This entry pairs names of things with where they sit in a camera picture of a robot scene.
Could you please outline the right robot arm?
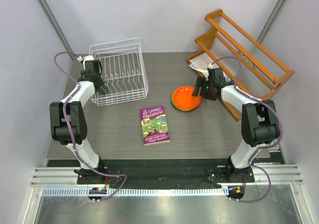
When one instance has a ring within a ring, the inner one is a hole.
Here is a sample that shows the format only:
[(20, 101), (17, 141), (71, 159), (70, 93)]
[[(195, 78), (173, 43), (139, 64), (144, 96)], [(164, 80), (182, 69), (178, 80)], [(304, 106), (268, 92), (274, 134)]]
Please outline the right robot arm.
[(261, 100), (241, 90), (233, 82), (227, 82), (220, 68), (208, 68), (208, 77), (197, 77), (192, 96), (206, 100), (217, 99), (231, 104), (241, 112), (242, 142), (228, 157), (224, 177), (240, 182), (248, 173), (254, 157), (262, 149), (274, 145), (282, 135), (280, 121), (272, 100)]

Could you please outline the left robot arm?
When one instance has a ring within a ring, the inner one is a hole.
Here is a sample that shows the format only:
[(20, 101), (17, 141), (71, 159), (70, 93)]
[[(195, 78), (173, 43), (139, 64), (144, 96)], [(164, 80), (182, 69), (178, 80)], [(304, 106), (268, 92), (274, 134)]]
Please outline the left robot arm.
[(106, 94), (101, 62), (91, 55), (80, 59), (81, 77), (75, 88), (59, 102), (49, 106), (52, 139), (72, 151), (80, 163), (78, 184), (101, 184), (106, 179), (104, 164), (91, 147), (83, 107), (97, 92)]

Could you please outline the red floral plate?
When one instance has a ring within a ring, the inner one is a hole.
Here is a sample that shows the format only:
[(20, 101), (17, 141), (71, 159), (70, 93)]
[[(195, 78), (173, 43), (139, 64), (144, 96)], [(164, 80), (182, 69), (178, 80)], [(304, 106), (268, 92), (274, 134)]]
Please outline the red floral plate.
[(180, 112), (191, 112), (191, 111), (196, 110), (196, 109), (199, 107), (200, 103), (199, 103), (197, 106), (195, 106), (194, 108), (189, 109), (189, 110), (184, 110), (184, 109), (179, 108), (179, 107), (174, 103), (174, 100), (173, 100), (174, 93), (175, 93), (175, 92), (173, 92), (172, 95), (171, 95), (171, 104), (172, 104), (173, 107), (174, 107), (175, 109), (177, 109), (178, 111), (180, 111)]

